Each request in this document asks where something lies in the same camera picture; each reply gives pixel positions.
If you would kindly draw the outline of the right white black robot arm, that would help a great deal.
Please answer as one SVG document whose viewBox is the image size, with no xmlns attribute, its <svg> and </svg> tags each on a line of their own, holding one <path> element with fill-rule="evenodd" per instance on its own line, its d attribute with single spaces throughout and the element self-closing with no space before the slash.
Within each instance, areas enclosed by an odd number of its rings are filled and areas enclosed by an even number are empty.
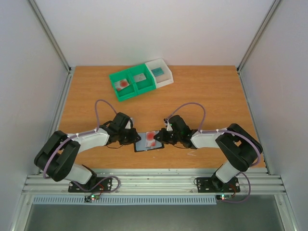
<svg viewBox="0 0 308 231">
<path fill-rule="evenodd" d="M 162 144 L 179 142 L 186 149 L 219 148 L 226 162 L 208 180 L 215 192 L 223 191 L 237 174 L 257 165 L 263 152 L 261 144 L 236 123 L 222 129 L 197 130 L 190 129 L 179 115 L 171 117 L 154 139 Z"/>
</svg>

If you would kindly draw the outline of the black leather card holder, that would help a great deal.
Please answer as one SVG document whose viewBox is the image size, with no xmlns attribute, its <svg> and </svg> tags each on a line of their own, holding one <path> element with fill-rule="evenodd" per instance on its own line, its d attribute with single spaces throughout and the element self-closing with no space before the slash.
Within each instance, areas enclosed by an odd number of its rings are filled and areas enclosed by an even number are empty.
<svg viewBox="0 0 308 231">
<path fill-rule="evenodd" d="M 140 140 L 134 143 L 134 152 L 145 152 L 157 149 L 163 149 L 164 144 L 157 141 L 154 136 L 158 134 L 158 131 L 148 131 L 138 133 Z"/>
</svg>

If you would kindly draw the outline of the red dot credit card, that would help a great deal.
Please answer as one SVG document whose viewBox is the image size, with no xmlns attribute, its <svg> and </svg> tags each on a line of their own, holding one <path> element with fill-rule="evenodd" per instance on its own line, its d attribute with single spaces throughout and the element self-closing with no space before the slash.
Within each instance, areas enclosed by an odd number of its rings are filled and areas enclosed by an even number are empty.
<svg viewBox="0 0 308 231">
<path fill-rule="evenodd" d="M 116 82 L 114 83 L 115 89 L 116 89 L 117 91 L 121 91 L 121 90 L 127 88 L 129 85 L 130 85 L 130 83 L 128 82 L 127 79 L 121 79 L 121 80 L 116 81 Z"/>
</svg>

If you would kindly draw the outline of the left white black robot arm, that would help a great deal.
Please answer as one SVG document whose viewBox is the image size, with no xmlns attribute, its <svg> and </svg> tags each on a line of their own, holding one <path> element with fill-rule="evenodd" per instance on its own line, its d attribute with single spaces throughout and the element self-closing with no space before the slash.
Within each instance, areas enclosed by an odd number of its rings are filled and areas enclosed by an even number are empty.
<svg viewBox="0 0 308 231">
<path fill-rule="evenodd" d="M 77 165 L 79 153 L 118 142 L 120 145 L 137 143 L 141 137 L 133 127 L 132 119 L 117 113 L 113 120 L 82 133 L 54 132 L 34 159 L 34 164 L 43 171 L 44 178 L 55 182 L 70 180 L 78 183 L 87 192 L 97 186 L 95 173 L 86 166 Z"/>
</svg>

